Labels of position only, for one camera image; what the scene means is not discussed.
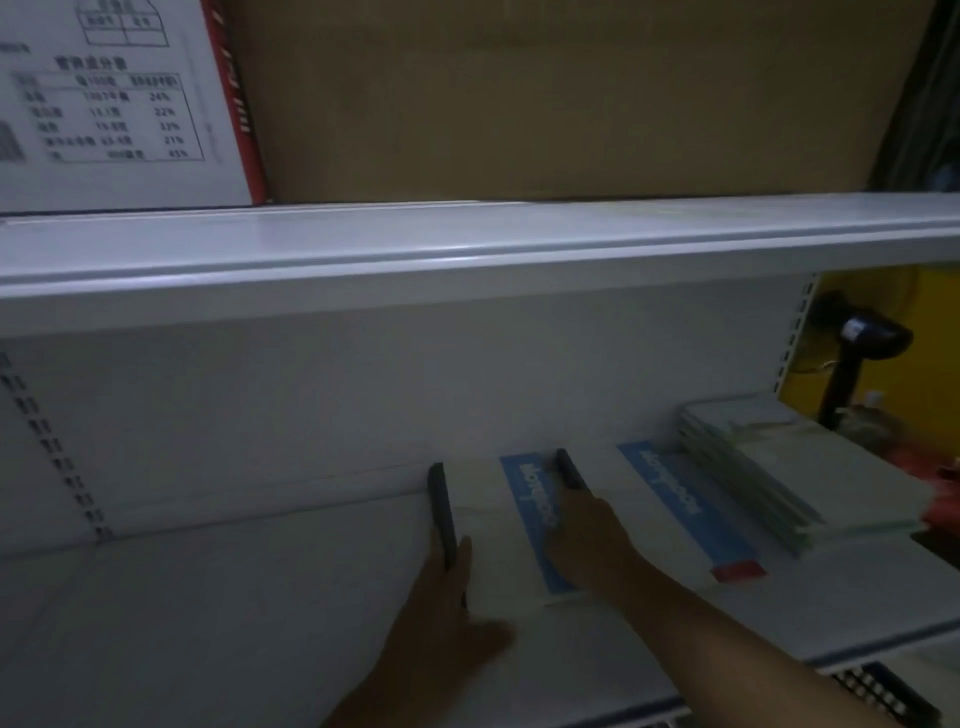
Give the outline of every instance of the nutrition facts table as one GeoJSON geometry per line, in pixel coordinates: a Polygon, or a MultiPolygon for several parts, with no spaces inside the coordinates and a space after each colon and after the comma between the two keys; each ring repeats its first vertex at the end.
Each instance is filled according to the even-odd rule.
{"type": "Polygon", "coordinates": [[[47,156],[59,162],[204,158],[177,73],[15,73],[47,156]]]}

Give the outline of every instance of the red object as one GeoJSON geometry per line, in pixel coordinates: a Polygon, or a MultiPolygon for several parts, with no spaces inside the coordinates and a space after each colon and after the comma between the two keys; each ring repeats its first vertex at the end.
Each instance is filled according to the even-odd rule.
{"type": "Polygon", "coordinates": [[[937,493],[924,521],[960,535],[960,475],[949,458],[916,443],[903,443],[887,453],[888,462],[925,480],[937,493]]]}
{"type": "Polygon", "coordinates": [[[229,50],[223,6],[219,0],[202,0],[202,4],[206,18],[206,31],[210,35],[210,45],[217,62],[217,70],[220,72],[220,83],[224,87],[224,96],[227,98],[230,121],[233,122],[233,134],[236,136],[240,161],[243,163],[244,174],[247,177],[247,187],[250,189],[253,204],[262,205],[267,202],[267,179],[253,138],[247,100],[240,88],[236,63],[233,62],[233,54],[229,50]]]}
{"type": "Polygon", "coordinates": [[[721,584],[733,584],[737,581],[758,579],[760,576],[767,575],[767,572],[756,561],[738,561],[735,564],[714,567],[710,570],[710,573],[721,584]]]}

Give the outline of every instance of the stack of packages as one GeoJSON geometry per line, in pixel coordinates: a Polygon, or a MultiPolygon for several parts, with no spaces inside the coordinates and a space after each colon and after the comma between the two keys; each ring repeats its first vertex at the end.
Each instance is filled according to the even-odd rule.
{"type": "Polygon", "coordinates": [[[690,404],[681,440],[795,553],[922,528],[921,480],[811,422],[772,395],[690,404]]]}

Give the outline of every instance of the white metal shelf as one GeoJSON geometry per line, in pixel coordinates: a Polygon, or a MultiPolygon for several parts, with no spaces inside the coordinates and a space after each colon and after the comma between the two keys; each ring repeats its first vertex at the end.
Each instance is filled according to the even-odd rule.
{"type": "Polygon", "coordinates": [[[960,259],[960,195],[9,218],[0,335],[960,259]]]}
{"type": "MultiPolygon", "coordinates": [[[[672,464],[770,572],[709,598],[794,655],[840,668],[960,630],[960,573],[908,539],[798,561],[685,459],[672,464]]],[[[429,523],[415,494],[98,547],[0,669],[0,723],[313,728],[370,668],[429,523]]],[[[683,709],[606,608],[567,605],[517,628],[447,725],[556,728],[683,709]]]]}

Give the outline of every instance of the blue label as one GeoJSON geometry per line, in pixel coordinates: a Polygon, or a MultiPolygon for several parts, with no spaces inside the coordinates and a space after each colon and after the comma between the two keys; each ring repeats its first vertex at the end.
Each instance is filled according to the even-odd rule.
{"type": "Polygon", "coordinates": [[[616,446],[715,567],[756,559],[756,550],[703,496],[660,462],[650,443],[616,446]]]}
{"type": "Polygon", "coordinates": [[[543,459],[535,453],[507,455],[500,458],[500,465],[507,476],[507,482],[510,483],[516,511],[527,531],[527,538],[534,550],[534,556],[537,557],[547,591],[552,595],[577,591],[576,587],[557,573],[543,553],[543,537],[560,522],[557,486],[543,467],[543,459]]]}

